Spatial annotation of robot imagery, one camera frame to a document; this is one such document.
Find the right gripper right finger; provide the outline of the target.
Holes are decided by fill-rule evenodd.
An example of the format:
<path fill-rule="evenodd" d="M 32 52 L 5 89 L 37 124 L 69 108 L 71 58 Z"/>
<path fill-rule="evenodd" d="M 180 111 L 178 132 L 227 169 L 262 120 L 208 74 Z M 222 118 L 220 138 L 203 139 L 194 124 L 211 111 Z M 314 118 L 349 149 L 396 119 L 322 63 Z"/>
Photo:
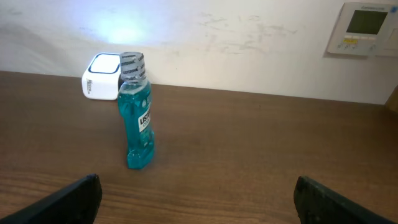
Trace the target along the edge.
<path fill-rule="evenodd" d="M 301 224 L 394 224 L 307 176 L 297 179 L 294 204 Z"/>

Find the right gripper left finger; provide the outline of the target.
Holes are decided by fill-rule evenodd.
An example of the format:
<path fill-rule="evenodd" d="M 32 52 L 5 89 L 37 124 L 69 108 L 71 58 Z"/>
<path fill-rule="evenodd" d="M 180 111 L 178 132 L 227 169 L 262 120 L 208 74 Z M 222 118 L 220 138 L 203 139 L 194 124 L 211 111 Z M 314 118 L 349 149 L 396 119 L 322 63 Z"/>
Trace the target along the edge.
<path fill-rule="evenodd" d="M 96 174 L 90 174 L 2 218 L 1 223 L 93 223 L 101 199 L 100 178 Z"/>

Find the blue mouthwash bottle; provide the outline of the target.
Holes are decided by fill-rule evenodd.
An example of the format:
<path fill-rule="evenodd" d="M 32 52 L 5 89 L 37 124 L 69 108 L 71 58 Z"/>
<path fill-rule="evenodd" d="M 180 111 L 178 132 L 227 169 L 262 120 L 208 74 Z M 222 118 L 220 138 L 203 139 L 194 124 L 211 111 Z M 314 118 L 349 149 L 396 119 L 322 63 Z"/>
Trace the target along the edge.
<path fill-rule="evenodd" d="M 119 59 L 123 84 L 118 93 L 118 108 L 126 130 L 127 167 L 139 170 L 148 165 L 155 153 L 152 88 L 146 77 L 143 53 L 124 52 Z"/>

